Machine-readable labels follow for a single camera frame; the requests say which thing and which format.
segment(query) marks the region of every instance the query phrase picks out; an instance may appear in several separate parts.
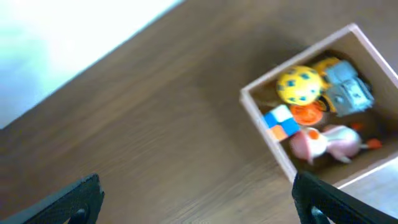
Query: orange cube face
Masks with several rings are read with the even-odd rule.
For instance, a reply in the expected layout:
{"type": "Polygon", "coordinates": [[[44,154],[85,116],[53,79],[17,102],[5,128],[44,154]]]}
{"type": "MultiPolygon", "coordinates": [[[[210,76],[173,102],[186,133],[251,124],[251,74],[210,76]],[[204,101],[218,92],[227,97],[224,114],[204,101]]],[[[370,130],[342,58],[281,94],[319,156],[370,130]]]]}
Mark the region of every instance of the orange cube face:
{"type": "Polygon", "coordinates": [[[272,132],[272,134],[275,136],[275,138],[278,139],[278,141],[282,141],[288,137],[285,130],[279,124],[275,125],[274,127],[270,128],[269,130],[272,132]]]}

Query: yellow ball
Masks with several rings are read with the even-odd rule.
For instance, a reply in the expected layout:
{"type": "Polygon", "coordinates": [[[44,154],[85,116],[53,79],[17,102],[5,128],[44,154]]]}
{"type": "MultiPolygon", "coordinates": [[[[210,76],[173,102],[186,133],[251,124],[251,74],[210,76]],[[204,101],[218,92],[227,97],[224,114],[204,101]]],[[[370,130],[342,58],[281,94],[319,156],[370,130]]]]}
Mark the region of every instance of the yellow ball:
{"type": "Polygon", "coordinates": [[[294,66],[278,79],[277,92],[286,103],[304,106],[318,99],[322,85],[322,78],[316,70],[294,66]]]}

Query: toy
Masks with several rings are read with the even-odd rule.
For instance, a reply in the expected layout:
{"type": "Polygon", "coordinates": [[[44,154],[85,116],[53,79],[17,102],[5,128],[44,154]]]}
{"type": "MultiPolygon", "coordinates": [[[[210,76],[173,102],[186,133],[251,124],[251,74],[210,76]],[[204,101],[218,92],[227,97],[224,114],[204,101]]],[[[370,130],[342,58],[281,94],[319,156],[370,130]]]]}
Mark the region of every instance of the toy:
{"type": "Polygon", "coordinates": [[[357,155],[361,149],[378,149],[381,142],[371,139],[362,144],[359,134],[346,126],[330,125],[323,133],[315,128],[305,128],[299,131],[291,140],[293,154],[299,159],[305,159],[313,164],[313,159],[329,152],[336,160],[350,163],[350,157],[357,155]]]}
{"type": "Polygon", "coordinates": [[[313,102],[306,106],[290,106],[294,120],[302,125],[314,125],[323,118],[323,112],[320,109],[318,102],[313,102]]]}
{"type": "Polygon", "coordinates": [[[304,106],[318,99],[323,85],[316,70],[294,66],[278,79],[277,92],[286,103],[304,106]]]}
{"type": "MultiPolygon", "coordinates": [[[[321,63],[316,67],[320,69],[324,66],[321,63]]],[[[372,94],[349,62],[344,60],[326,67],[325,74],[325,92],[318,100],[323,111],[336,112],[341,117],[372,107],[372,94]]]]}
{"type": "Polygon", "coordinates": [[[293,115],[286,105],[280,105],[265,114],[264,121],[278,141],[282,141],[300,130],[300,126],[293,119],[293,115]]]}

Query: box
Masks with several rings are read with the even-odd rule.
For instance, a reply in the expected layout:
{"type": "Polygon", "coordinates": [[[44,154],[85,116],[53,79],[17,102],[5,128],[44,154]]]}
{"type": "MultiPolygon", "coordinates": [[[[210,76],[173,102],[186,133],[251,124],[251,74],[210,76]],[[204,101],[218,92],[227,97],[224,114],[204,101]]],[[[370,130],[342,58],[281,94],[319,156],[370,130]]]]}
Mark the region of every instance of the box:
{"type": "Polygon", "coordinates": [[[254,80],[241,90],[240,101],[291,182],[294,181],[298,170],[308,170],[321,180],[342,188],[381,169],[398,156],[398,78],[356,24],[342,28],[254,80]],[[268,127],[262,116],[270,108],[262,105],[261,100],[269,94],[262,92],[274,89],[278,76],[289,67],[306,64],[327,50],[340,52],[353,63],[362,77],[371,84],[375,103],[364,113],[342,118],[331,115],[326,122],[345,125],[362,122],[366,127],[365,135],[380,138],[383,147],[378,150],[361,151],[350,164],[342,164],[325,154],[315,159],[314,166],[310,166],[306,161],[292,155],[289,140],[279,142],[266,131],[268,127]]]}

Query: blue cube face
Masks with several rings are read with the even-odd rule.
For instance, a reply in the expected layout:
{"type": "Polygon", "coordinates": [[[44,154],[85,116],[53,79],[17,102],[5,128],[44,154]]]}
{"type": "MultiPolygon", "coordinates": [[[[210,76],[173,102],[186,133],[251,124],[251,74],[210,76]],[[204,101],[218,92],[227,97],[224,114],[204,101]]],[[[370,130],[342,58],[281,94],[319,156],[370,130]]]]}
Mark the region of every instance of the blue cube face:
{"type": "Polygon", "coordinates": [[[299,124],[293,119],[287,119],[280,124],[288,136],[292,136],[300,130],[299,124]]]}
{"type": "Polygon", "coordinates": [[[272,128],[278,124],[278,121],[276,120],[274,115],[272,115],[271,113],[267,113],[266,115],[264,115],[263,118],[264,118],[264,121],[267,123],[268,128],[272,128]]]}

